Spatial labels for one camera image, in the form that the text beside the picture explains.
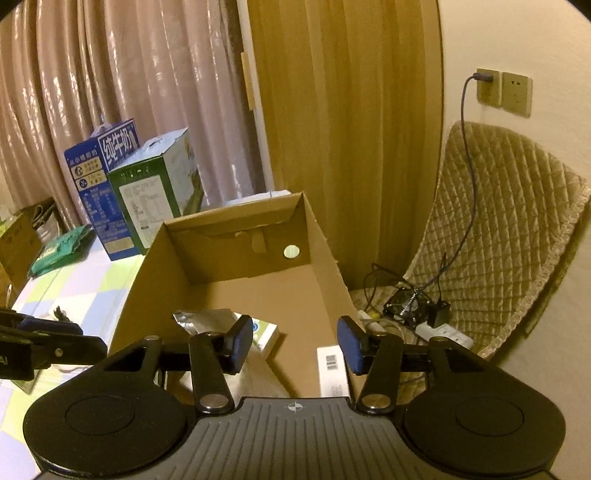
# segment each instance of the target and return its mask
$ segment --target pink curtain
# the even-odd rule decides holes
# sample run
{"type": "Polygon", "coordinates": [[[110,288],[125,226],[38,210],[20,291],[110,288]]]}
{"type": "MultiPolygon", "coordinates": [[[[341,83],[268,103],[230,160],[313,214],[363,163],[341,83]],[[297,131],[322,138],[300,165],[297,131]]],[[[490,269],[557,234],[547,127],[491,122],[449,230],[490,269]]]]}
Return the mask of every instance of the pink curtain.
{"type": "Polygon", "coordinates": [[[103,121],[141,140],[188,127],[205,202],[264,188],[238,74],[235,6],[208,0],[25,0],[0,23],[0,167],[17,207],[48,196],[86,220],[63,152],[103,121]]]}

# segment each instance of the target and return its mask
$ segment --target white power strip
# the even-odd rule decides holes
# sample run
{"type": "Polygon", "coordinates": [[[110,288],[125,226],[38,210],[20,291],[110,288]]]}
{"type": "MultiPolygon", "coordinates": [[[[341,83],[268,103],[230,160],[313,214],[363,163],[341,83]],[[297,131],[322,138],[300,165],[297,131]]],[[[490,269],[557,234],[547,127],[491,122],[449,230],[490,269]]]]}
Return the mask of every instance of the white power strip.
{"type": "Polygon", "coordinates": [[[467,348],[468,350],[474,346],[474,340],[472,340],[468,335],[460,332],[460,330],[455,329],[448,323],[444,323],[437,328],[431,328],[427,322],[420,323],[417,325],[414,333],[416,333],[419,337],[426,340],[427,342],[431,337],[447,337],[453,340],[456,343],[459,343],[463,347],[467,348]]]}

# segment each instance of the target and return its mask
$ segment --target checkered tablecloth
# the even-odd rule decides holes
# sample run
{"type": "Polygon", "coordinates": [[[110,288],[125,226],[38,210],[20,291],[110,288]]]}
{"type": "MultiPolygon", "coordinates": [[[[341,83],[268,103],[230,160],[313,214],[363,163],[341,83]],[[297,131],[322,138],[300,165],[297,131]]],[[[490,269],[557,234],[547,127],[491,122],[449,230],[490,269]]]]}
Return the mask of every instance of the checkered tablecloth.
{"type": "MultiPolygon", "coordinates": [[[[112,262],[95,239],[85,260],[30,280],[13,309],[45,317],[59,306],[85,335],[100,336],[109,344],[143,259],[137,255],[112,262]]],[[[0,480],[29,480],[38,474],[22,436],[25,412],[38,397],[80,371],[43,370],[30,395],[0,380],[0,480]]]]}

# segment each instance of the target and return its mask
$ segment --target small fan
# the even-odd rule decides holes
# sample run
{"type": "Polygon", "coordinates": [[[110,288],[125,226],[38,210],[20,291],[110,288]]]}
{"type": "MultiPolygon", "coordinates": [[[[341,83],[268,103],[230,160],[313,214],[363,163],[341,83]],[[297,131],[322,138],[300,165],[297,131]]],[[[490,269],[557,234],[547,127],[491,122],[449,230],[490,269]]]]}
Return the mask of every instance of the small fan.
{"type": "Polygon", "coordinates": [[[427,321],[432,305],[431,299],[423,292],[400,288],[384,304],[384,316],[414,331],[419,323],[427,321]]]}

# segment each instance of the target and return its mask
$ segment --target blue milk box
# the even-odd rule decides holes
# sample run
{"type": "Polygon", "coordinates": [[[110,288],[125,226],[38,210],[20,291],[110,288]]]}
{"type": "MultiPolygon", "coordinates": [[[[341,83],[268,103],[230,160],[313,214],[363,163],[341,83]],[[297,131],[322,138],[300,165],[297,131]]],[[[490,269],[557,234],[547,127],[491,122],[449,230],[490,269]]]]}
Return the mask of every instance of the blue milk box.
{"type": "Polygon", "coordinates": [[[139,147],[131,119],[64,152],[80,200],[111,260],[139,254],[106,175],[139,147]]]}

